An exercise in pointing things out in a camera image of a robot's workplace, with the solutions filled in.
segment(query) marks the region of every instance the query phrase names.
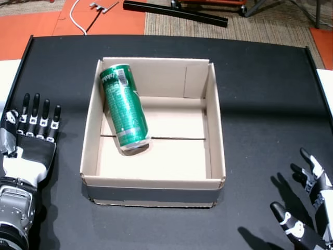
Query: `robot finger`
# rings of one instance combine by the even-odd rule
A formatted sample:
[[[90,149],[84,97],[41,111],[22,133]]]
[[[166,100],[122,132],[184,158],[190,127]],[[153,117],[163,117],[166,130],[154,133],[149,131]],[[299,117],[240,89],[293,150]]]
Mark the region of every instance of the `robot finger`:
[[[61,114],[61,107],[60,105],[57,105],[54,110],[53,120],[50,125],[50,130],[48,132],[48,136],[46,138],[49,142],[55,142],[59,130],[59,124],[60,124],[60,114]]]
[[[315,180],[319,179],[324,172],[320,163],[313,155],[309,154],[304,148],[300,149],[300,153],[304,158],[304,160],[310,165],[313,178]]]
[[[308,173],[305,169],[300,168],[295,164],[291,164],[290,167],[294,171],[294,173],[292,174],[293,179],[301,183],[302,186],[305,187],[307,179],[312,178],[312,175]]]
[[[300,249],[326,249],[325,241],[309,226],[295,218],[278,202],[270,205],[271,210],[288,239]]]
[[[27,117],[28,117],[28,109],[29,109],[29,102],[30,102],[30,94],[25,94],[23,98],[23,105],[22,105],[22,114],[19,120],[19,125],[17,129],[18,134],[24,134],[25,125],[27,124]]]
[[[36,128],[37,130],[36,137],[43,140],[45,139],[45,134],[47,132],[49,109],[50,109],[50,100],[46,99],[43,105],[42,117]]]
[[[294,174],[292,175],[294,180],[300,182],[305,190],[309,193],[316,182],[313,178],[313,175],[307,172],[304,168],[300,168],[295,164],[291,164],[290,167],[294,171]]]
[[[31,136],[34,137],[35,134],[35,128],[37,125],[37,120],[38,120],[38,108],[40,105],[40,95],[39,93],[35,94],[35,97],[33,99],[33,104],[32,104],[32,112],[29,118],[29,124],[26,132],[26,136]]]

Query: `black metal bar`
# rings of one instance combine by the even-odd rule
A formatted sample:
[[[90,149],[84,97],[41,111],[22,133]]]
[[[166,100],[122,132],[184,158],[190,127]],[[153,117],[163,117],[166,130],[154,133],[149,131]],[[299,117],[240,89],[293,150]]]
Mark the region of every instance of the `black metal bar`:
[[[161,6],[156,4],[146,4],[135,1],[125,0],[123,3],[123,8],[126,10],[150,12],[155,14],[168,15],[173,17],[185,18],[197,22],[208,23],[216,26],[227,27],[228,19],[224,17],[218,17],[213,15],[208,15],[199,12],[173,9],[167,6]]]
[[[88,33],[88,31],[90,30],[90,28],[93,26],[93,24],[95,23],[95,21],[97,20],[97,18],[99,17],[99,15],[102,13],[102,8],[98,10],[97,15],[95,16],[94,20],[92,21],[92,23],[89,25],[89,27],[85,30],[85,32]]]

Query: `orange floor mat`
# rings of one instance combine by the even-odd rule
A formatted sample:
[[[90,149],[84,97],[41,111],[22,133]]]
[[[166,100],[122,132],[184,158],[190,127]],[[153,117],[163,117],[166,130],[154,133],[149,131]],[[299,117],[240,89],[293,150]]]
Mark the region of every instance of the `orange floor mat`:
[[[97,15],[89,5],[94,0],[80,0],[73,17],[87,29]],[[117,0],[110,0],[110,5]],[[0,17],[0,60],[20,59],[30,35],[83,35],[70,20],[69,11],[75,0],[66,0],[61,12]],[[105,14],[100,14],[89,34],[144,34],[145,13],[124,10],[123,0]]]
[[[60,12],[0,17],[0,60],[20,59],[30,35],[50,36]]]
[[[325,69],[333,70],[333,31],[310,28]]]
[[[73,11],[74,20],[87,29],[97,15],[95,8],[89,4],[94,0],[80,0]],[[69,11],[75,0],[67,0],[59,16],[53,35],[81,35],[83,32],[78,29],[69,18]],[[88,34],[144,34],[145,13],[124,10],[122,2],[119,2],[105,14],[100,14]]]

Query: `white surface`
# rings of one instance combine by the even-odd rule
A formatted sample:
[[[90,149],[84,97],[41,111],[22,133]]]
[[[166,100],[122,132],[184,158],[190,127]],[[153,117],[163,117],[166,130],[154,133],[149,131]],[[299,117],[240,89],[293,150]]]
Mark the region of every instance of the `white surface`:
[[[317,69],[319,78],[325,91],[331,114],[333,114],[333,70]]]
[[[0,61],[0,119],[21,60]]]

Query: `floor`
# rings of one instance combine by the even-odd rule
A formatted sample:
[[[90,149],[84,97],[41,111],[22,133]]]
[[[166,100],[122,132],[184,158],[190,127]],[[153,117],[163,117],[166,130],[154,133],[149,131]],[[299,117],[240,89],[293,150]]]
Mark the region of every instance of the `floor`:
[[[74,9],[74,19],[84,28],[87,28],[97,15],[96,9],[89,6],[93,1],[80,0]],[[117,0],[97,1],[112,4]],[[157,1],[155,4],[169,4],[169,0],[148,1],[153,1],[153,3]],[[253,5],[254,3],[251,1],[248,0],[247,5]],[[324,7],[322,8],[322,19],[330,21],[331,8],[327,8],[327,5],[330,6],[331,0],[324,1],[326,2],[322,4]],[[69,18],[69,12],[74,2],[75,0],[55,0],[54,3],[50,3],[48,0],[40,0],[12,4],[6,8],[0,7],[0,60],[20,59],[31,34],[34,36],[83,35]],[[123,0],[120,0],[112,10],[101,14],[88,34],[213,36],[214,38],[289,46],[309,46],[316,59],[317,67],[333,70],[333,32],[313,28],[310,29],[310,32],[309,19],[289,2],[283,2],[269,11],[260,12],[254,19],[228,14],[229,26],[227,29],[219,29],[219,27],[207,26],[207,24],[193,24],[185,20],[178,23],[178,19],[175,18],[123,10],[122,2]],[[315,12],[315,5],[311,4],[307,5],[307,8],[311,12]],[[297,13],[297,15],[295,14],[293,19],[290,13]]]
[[[20,59],[30,35],[83,35],[69,18],[75,0],[66,0],[62,11],[0,17],[0,60]],[[87,28],[97,15],[93,0],[80,0],[73,18]],[[101,14],[88,34],[144,34],[145,14],[123,10],[122,2]]]

